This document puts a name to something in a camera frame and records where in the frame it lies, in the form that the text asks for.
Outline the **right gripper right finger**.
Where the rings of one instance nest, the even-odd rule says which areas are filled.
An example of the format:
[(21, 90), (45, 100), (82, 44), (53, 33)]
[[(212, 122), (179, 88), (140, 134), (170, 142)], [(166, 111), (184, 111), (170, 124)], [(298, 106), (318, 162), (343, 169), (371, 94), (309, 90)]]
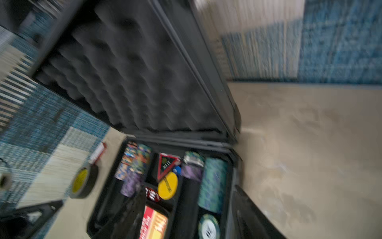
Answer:
[(232, 214), (238, 239), (286, 238), (238, 185), (232, 195)]

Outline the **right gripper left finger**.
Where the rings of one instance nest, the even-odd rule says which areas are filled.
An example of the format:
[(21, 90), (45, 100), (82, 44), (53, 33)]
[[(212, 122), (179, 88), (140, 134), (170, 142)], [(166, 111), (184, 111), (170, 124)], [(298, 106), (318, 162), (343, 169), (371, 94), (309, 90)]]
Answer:
[(129, 198), (117, 214), (91, 239), (137, 239), (144, 215), (146, 191), (142, 188)]

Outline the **large black poker case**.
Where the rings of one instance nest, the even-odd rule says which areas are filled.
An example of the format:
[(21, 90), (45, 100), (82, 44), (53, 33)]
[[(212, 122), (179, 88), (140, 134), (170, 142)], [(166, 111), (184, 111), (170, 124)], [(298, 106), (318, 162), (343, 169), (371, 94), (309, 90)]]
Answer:
[(166, 239), (199, 239), (213, 215), (223, 239), (235, 238), (232, 195), (242, 160), (234, 151), (241, 115), (190, 1), (75, 1), (45, 41), (30, 71), (38, 84), (152, 148), (138, 191), (120, 193), (122, 152), (86, 225), (94, 236), (142, 188), (157, 190), (160, 153), (187, 151), (228, 163), (221, 214), (198, 206), (201, 183), (180, 178), (170, 200), (145, 206), (168, 217)]

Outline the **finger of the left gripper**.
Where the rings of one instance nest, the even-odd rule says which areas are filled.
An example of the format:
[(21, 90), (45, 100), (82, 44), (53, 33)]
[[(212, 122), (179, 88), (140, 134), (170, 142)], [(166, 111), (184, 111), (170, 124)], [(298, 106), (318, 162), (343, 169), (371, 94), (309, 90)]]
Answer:
[(1, 238), (31, 239), (63, 205), (57, 200), (1, 212)]

